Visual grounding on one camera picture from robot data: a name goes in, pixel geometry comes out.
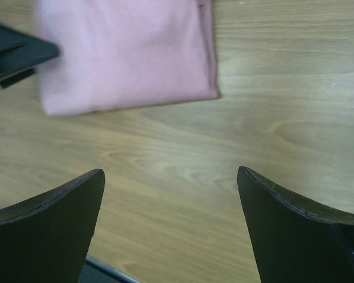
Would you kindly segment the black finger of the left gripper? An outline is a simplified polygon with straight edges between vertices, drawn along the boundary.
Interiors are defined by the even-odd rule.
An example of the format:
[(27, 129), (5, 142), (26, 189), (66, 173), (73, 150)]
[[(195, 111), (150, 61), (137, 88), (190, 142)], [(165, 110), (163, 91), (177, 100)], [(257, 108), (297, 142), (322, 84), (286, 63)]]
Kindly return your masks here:
[(34, 75), (36, 66), (58, 56), (55, 44), (0, 24), (0, 88)]

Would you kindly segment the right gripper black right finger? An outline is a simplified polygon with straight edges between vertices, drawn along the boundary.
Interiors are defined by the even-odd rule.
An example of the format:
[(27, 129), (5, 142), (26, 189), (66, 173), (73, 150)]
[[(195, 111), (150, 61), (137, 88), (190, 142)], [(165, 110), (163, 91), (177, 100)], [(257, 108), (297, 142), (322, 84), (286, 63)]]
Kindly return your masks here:
[(237, 185), (261, 282), (354, 282), (354, 214), (241, 166)]

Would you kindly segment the pink printed t shirt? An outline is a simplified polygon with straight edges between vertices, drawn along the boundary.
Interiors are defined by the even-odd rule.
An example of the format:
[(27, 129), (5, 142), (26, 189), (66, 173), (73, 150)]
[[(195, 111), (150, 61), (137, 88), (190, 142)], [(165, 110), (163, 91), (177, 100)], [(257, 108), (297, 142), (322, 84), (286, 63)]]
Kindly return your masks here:
[(34, 1), (49, 116), (219, 97), (211, 1)]

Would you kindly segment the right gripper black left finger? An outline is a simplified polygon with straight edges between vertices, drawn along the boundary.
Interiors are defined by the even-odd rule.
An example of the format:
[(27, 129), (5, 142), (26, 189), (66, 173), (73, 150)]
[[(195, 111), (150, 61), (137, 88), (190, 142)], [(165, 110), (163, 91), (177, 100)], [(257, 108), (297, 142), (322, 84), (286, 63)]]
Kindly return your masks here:
[(78, 282), (104, 186), (94, 169), (0, 209), (0, 282)]

